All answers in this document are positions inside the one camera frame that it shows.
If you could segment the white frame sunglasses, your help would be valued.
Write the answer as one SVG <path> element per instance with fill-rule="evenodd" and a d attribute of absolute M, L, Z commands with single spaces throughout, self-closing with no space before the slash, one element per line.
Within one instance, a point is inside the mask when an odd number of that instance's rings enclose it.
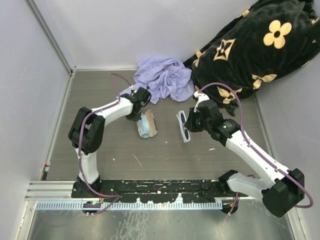
<path fill-rule="evenodd" d="M 180 110 L 177 114 L 176 117 L 178 119 L 178 123 L 179 123 L 179 128 L 180 128 L 180 132 L 183 138 L 183 142 L 187 143 L 191 140 L 191 136 L 190 136 L 190 132 L 189 130 L 185 127 L 185 123 L 187 121 L 186 119 L 186 114 L 183 110 Z"/>

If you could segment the light blue cleaning cloth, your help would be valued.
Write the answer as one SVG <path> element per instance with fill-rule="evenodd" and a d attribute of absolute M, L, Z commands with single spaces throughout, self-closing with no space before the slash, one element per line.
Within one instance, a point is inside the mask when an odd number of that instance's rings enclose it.
<path fill-rule="evenodd" d="M 137 129 L 138 129 L 139 135 L 143 139 L 150 137 L 151 129 L 150 129 L 149 122 L 146 118 L 142 118 L 137 122 Z"/>

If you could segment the printed glasses case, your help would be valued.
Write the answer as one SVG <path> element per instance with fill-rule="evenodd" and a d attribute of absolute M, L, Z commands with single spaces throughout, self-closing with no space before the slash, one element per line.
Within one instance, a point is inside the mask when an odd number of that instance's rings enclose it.
<path fill-rule="evenodd" d="M 137 121 L 138 134 L 141 138 L 153 138 L 157 134 L 157 126 L 154 114 L 151 109 L 141 114 L 141 118 Z"/>

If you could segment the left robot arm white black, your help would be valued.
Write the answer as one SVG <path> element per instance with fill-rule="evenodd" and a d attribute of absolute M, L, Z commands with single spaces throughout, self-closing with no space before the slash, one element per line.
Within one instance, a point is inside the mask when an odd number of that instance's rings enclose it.
<path fill-rule="evenodd" d="M 125 117 L 129 121 L 142 119 L 141 109 L 151 100 L 151 93 L 140 87 L 125 93 L 104 106 L 89 109 L 82 107 L 71 125 L 68 138 L 75 148 L 78 158 L 79 174 L 74 183 L 72 197 L 115 198 L 103 194 L 100 174 L 97 168 L 97 151 L 100 148 L 105 127 L 115 120 Z"/>

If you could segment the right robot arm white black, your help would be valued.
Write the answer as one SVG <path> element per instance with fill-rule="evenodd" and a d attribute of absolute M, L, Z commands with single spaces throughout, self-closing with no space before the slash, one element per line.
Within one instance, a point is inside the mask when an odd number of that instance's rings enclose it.
<path fill-rule="evenodd" d="M 290 170 L 261 149 L 241 126 L 224 118 L 217 104 L 209 99 L 189 109 L 184 128 L 192 133 L 206 131 L 210 137 L 237 154 L 259 176 L 248 177 L 229 170 L 219 178 L 219 191 L 225 197 L 235 192 L 261 201 L 274 216 L 281 218 L 305 197 L 305 176 L 297 168 Z"/>

